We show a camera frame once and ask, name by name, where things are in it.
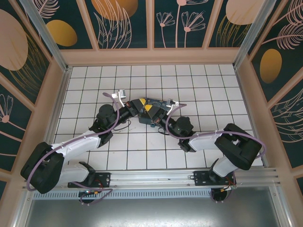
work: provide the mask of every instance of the black bracket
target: black bracket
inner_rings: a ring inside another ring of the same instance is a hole
[[[232,173],[227,174],[230,181],[233,182]],[[195,186],[221,186],[221,185],[229,185],[228,180],[225,177],[221,177],[221,179],[217,182],[212,181],[209,178],[209,171],[194,171],[194,175],[190,177],[191,180],[195,181]]]
[[[86,181],[84,182],[79,182],[83,186],[90,187],[90,188],[102,188],[100,185],[100,182],[104,188],[109,188],[110,185],[110,173],[95,173],[95,179],[94,181],[88,185]],[[73,184],[73,183],[68,183],[67,184],[68,188],[79,188],[79,186]]]

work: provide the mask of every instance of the white tile floor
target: white tile floor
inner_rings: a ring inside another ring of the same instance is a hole
[[[102,93],[112,94],[120,88],[126,89],[126,101],[141,97],[173,98],[187,104],[174,118],[190,116],[195,131],[214,131],[234,122],[252,134],[234,74],[232,65],[74,67],[55,142],[85,132],[100,106],[110,103]],[[85,161],[96,170],[199,168],[210,167],[223,156],[219,150],[185,153],[177,145],[177,139],[140,124],[137,117],[131,122],[126,129],[115,131],[108,144],[87,151],[70,164]],[[263,163],[259,158],[253,165]]]

